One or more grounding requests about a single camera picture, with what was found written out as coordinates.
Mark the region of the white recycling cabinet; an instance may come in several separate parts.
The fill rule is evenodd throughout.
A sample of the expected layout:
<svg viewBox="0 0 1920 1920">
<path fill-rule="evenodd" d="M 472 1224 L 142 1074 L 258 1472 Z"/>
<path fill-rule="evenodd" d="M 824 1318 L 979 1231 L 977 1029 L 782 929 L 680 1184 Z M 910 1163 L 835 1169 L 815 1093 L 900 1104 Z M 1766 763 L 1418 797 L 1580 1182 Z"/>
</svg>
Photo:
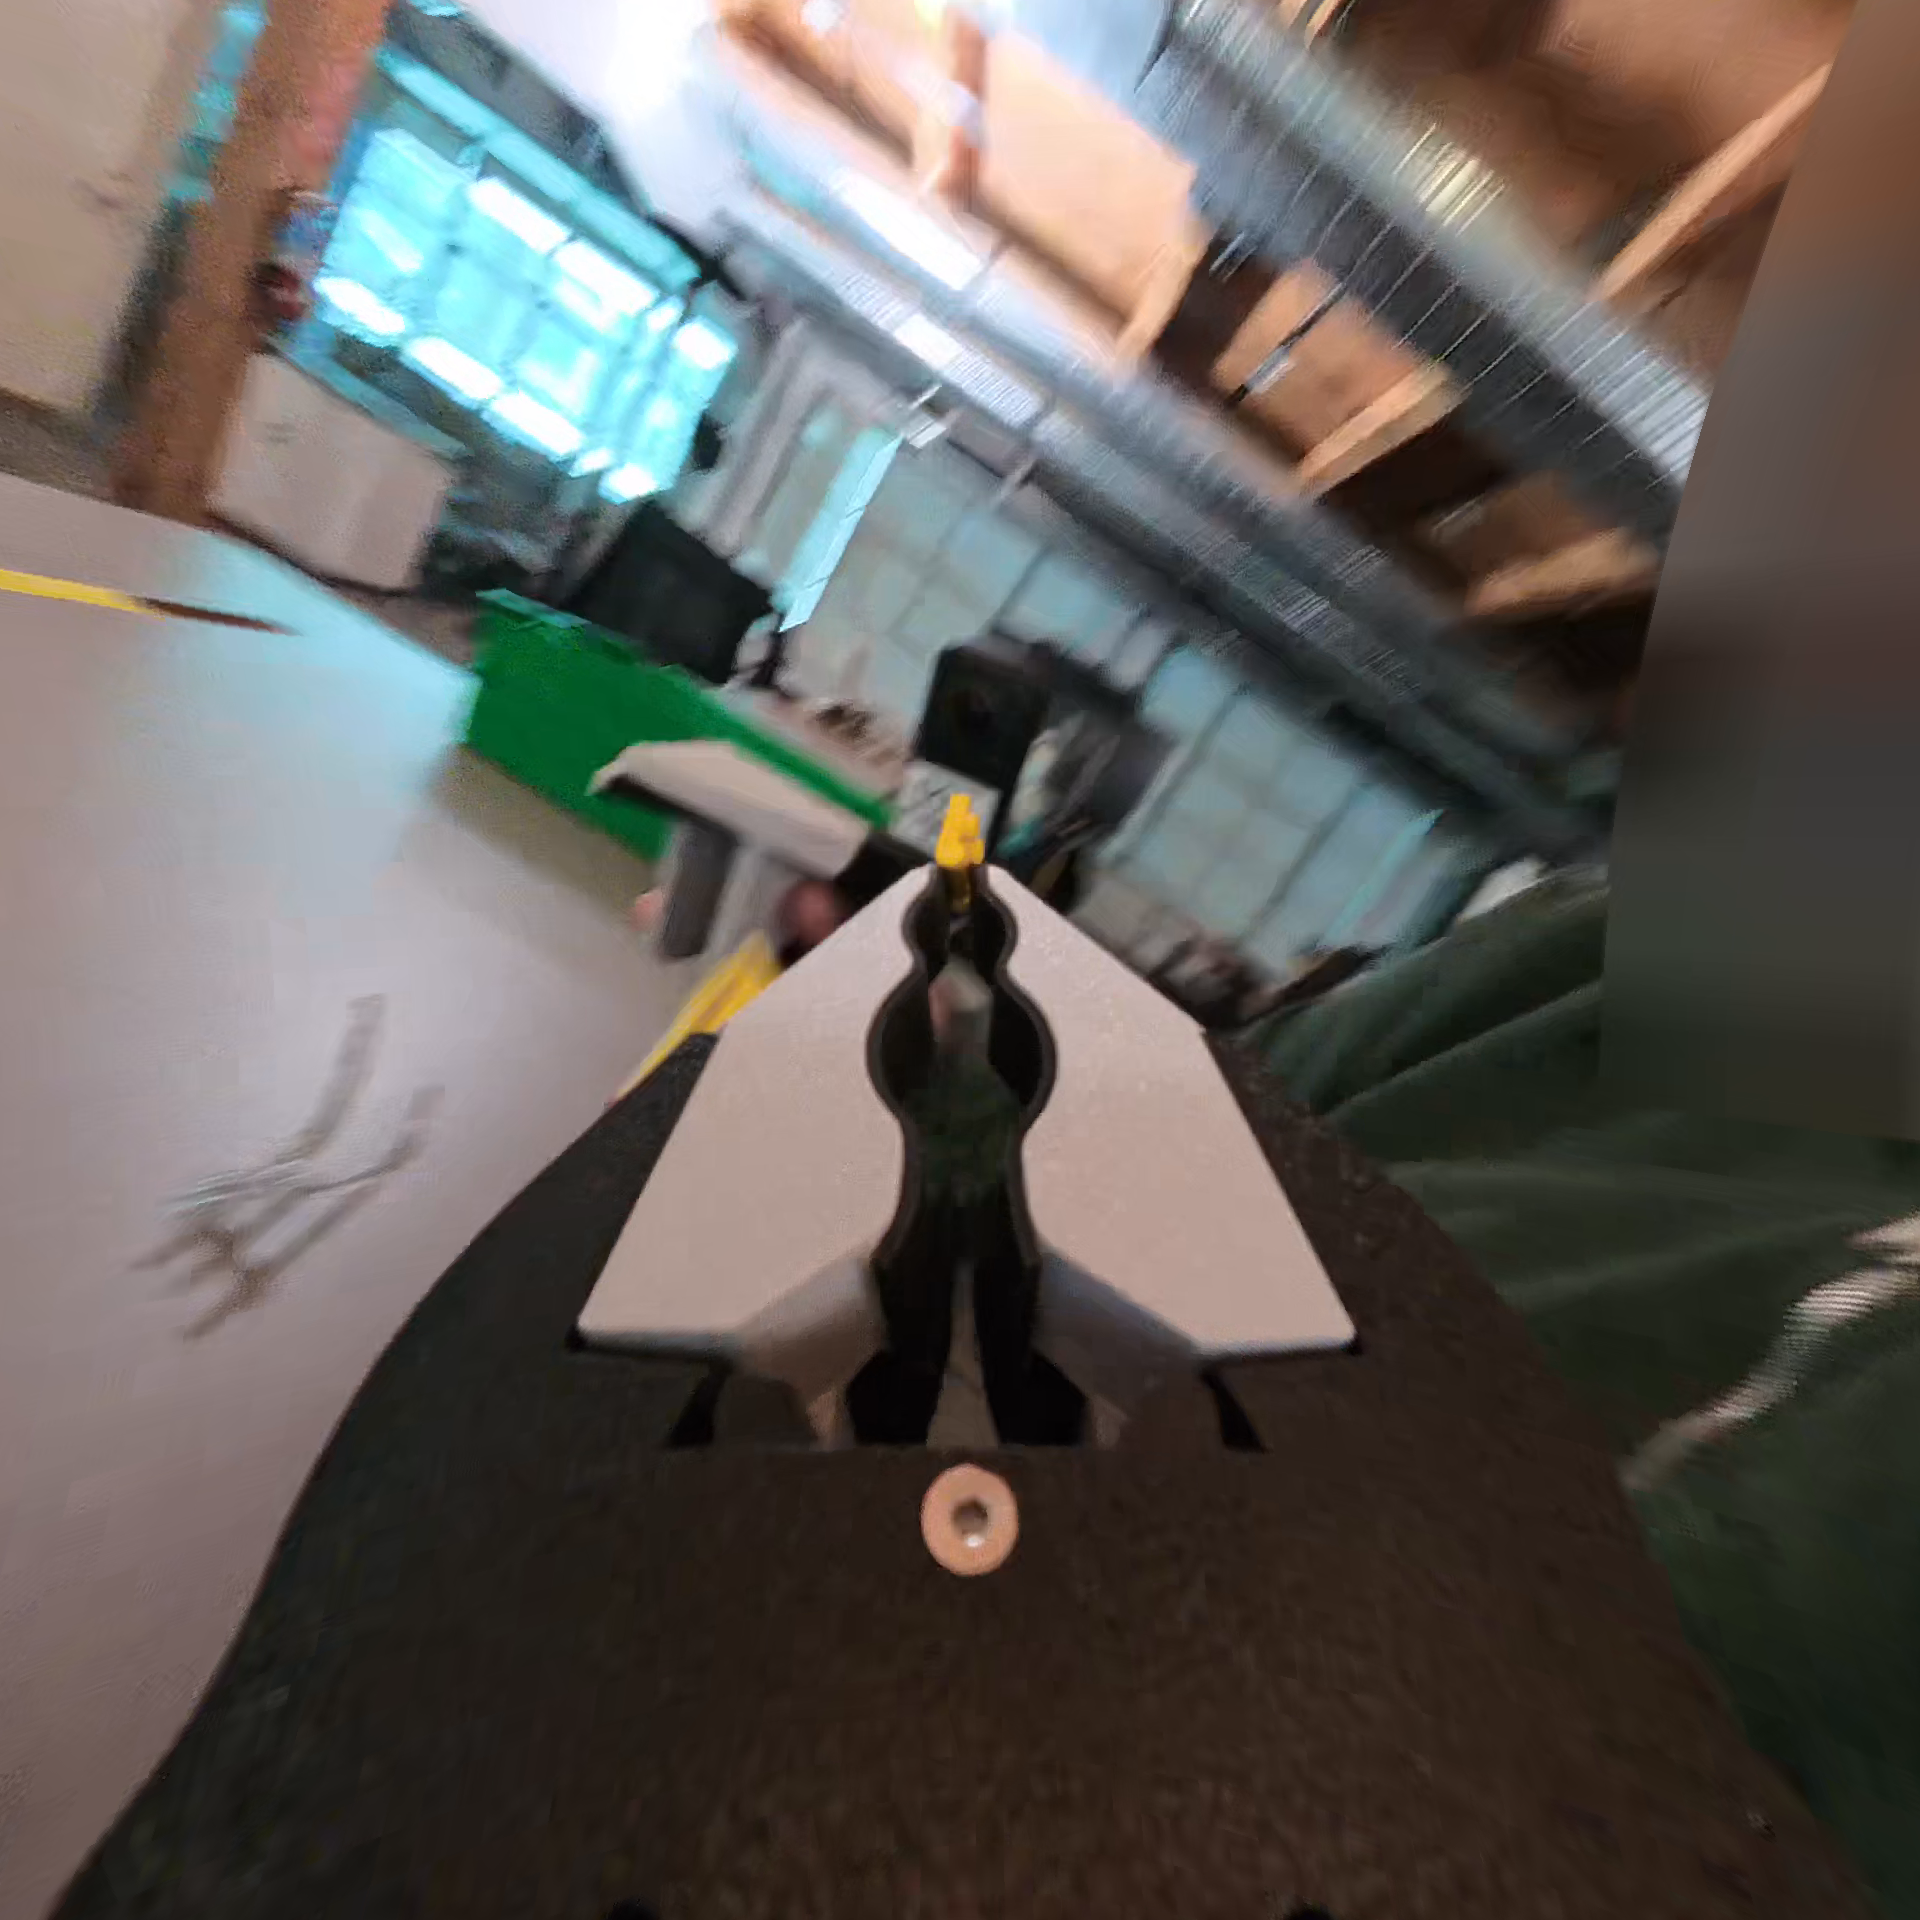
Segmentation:
<svg viewBox="0 0 1920 1920">
<path fill-rule="evenodd" d="M 464 448 L 363 383 L 258 352 L 209 488 L 209 517 L 332 586 L 424 583 Z"/>
</svg>

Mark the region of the green plastic bin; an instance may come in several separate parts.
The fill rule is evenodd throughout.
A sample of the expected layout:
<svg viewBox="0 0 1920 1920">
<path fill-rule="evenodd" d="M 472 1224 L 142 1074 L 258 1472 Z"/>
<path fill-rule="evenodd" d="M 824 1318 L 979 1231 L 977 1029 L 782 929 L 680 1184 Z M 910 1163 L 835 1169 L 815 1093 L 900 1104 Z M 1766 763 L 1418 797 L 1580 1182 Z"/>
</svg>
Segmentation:
<svg viewBox="0 0 1920 1920">
<path fill-rule="evenodd" d="M 476 690 L 464 745 L 648 862 L 666 855 L 673 822 L 590 792 L 593 781 L 633 745 L 726 741 L 870 827 L 891 822 L 895 808 L 882 793 L 840 773 L 824 747 L 800 743 L 784 721 L 764 719 L 744 697 L 710 689 L 674 666 L 644 662 L 577 615 L 514 592 L 483 592 L 472 639 Z"/>
</svg>

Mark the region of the large paned window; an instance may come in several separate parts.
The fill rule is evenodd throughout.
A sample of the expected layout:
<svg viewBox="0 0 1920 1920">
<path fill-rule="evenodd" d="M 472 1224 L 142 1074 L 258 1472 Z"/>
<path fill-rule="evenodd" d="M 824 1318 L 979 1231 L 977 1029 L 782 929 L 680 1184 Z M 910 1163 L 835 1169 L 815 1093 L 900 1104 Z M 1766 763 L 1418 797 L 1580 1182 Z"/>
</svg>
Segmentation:
<svg viewBox="0 0 1920 1920">
<path fill-rule="evenodd" d="M 721 261 L 496 39 L 398 7 L 329 189 L 311 330 L 338 367 L 615 509 L 718 465 Z"/>
</svg>

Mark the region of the green hoodie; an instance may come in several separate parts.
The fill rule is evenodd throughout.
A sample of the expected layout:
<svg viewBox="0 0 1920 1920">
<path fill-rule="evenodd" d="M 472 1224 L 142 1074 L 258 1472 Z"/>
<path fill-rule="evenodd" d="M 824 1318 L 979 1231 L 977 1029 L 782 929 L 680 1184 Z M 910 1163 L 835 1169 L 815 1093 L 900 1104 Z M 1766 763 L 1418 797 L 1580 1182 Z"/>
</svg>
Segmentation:
<svg viewBox="0 0 1920 1920">
<path fill-rule="evenodd" d="M 1747 1735 L 1915 1915 L 1915 1143 L 1604 1093 L 1607 906 L 1536 881 L 1231 1047 L 1518 1309 Z"/>
</svg>

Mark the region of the yellow tape strip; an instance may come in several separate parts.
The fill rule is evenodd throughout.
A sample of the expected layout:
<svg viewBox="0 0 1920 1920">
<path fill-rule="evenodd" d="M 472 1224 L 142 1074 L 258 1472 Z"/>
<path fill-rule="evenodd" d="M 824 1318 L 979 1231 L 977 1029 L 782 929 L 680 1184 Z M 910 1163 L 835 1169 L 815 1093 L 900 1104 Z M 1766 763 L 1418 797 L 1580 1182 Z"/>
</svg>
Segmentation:
<svg viewBox="0 0 1920 1920">
<path fill-rule="evenodd" d="M 154 621 L 172 621 L 183 625 L 202 625 L 202 627 L 217 627 L 232 630 L 241 633 L 275 633 L 287 635 L 287 630 L 279 623 L 273 623 L 262 615 L 247 613 L 232 613 L 217 609 L 199 609 L 191 603 L 179 603 L 169 599 L 160 599 L 154 595 L 135 595 L 135 592 L 120 592 L 114 587 L 100 587 L 95 583 L 74 583 L 49 574 L 26 571 L 6 567 L 2 570 L 2 595 L 12 598 L 31 598 L 46 603 L 74 606 L 74 609 L 95 609 L 100 613 L 114 613 L 123 617 L 154 617 Z"/>
</svg>

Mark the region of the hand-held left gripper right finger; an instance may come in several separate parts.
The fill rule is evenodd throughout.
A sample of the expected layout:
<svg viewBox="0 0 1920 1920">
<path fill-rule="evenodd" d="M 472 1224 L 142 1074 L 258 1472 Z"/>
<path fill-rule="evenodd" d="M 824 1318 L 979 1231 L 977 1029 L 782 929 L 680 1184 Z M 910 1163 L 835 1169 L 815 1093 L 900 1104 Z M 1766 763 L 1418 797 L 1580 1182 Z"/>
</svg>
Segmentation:
<svg viewBox="0 0 1920 1920">
<path fill-rule="evenodd" d="M 1113 1446 L 1234 1366 L 1355 1354 L 1208 1029 L 1003 869 L 977 881 L 971 962 L 1015 1109 L 977 1257 L 991 1384 L 1071 1387 Z"/>
</svg>

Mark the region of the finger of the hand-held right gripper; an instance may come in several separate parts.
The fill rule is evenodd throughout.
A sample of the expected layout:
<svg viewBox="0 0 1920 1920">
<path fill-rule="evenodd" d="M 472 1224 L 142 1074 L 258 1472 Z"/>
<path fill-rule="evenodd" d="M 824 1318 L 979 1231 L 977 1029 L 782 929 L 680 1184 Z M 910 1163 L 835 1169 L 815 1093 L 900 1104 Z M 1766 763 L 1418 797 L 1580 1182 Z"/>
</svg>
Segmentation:
<svg viewBox="0 0 1920 1920">
<path fill-rule="evenodd" d="M 880 834 L 852 808 L 730 741 L 636 743 L 593 776 L 586 797 L 721 830 L 796 873 L 842 873 Z"/>
</svg>

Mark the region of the black office chair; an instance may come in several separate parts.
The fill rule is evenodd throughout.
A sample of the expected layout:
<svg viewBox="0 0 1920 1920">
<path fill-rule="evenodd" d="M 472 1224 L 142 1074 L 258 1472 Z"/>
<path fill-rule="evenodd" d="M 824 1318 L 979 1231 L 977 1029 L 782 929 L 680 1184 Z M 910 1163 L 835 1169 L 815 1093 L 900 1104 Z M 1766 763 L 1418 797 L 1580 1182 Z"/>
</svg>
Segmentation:
<svg viewBox="0 0 1920 1920">
<path fill-rule="evenodd" d="M 587 566 L 563 609 L 658 666 L 726 687 L 775 598 L 648 497 Z"/>
</svg>

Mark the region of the wooden post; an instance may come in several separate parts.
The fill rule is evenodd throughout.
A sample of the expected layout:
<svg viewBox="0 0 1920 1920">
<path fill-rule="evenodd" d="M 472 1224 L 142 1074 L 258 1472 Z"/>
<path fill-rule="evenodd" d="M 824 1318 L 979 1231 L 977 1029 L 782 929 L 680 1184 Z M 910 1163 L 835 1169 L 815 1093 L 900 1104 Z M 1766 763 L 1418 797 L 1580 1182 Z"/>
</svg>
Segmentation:
<svg viewBox="0 0 1920 1920">
<path fill-rule="evenodd" d="M 323 192 L 384 39 L 387 3 L 275 3 L 186 234 L 150 375 L 113 467 L 121 509 L 196 527 L 262 339 L 281 229 Z"/>
</svg>

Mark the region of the silver ventilation duct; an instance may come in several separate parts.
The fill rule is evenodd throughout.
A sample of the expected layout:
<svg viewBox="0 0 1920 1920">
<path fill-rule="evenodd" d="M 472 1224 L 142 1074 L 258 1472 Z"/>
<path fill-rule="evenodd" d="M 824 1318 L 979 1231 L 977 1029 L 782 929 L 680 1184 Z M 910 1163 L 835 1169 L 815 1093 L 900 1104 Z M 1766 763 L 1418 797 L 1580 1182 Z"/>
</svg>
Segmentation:
<svg viewBox="0 0 1920 1920">
<path fill-rule="evenodd" d="M 1667 545 L 1708 393 L 1548 249 L 1489 165 L 1254 6 L 1171 6 L 1152 78 L 1231 239 L 1320 267 L 1448 370 L 1463 425 Z"/>
</svg>

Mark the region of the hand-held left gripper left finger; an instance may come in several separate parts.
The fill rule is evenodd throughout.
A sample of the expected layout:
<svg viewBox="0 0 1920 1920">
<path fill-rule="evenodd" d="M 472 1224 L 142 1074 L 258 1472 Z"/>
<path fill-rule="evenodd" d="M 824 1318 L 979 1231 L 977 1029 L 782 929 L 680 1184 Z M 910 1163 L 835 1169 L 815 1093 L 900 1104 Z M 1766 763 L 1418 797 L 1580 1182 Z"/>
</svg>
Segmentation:
<svg viewBox="0 0 1920 1920">
<path fill-rule="evenodd" d="M 579 1314 L 586 1349 L 777 1384 L 847 1446 L 907 1162 L 874 1046 L 923 982 L 910 921 L 940 891 L 934 869 L 899 878 L 721 1029 Z"/>
</svg>

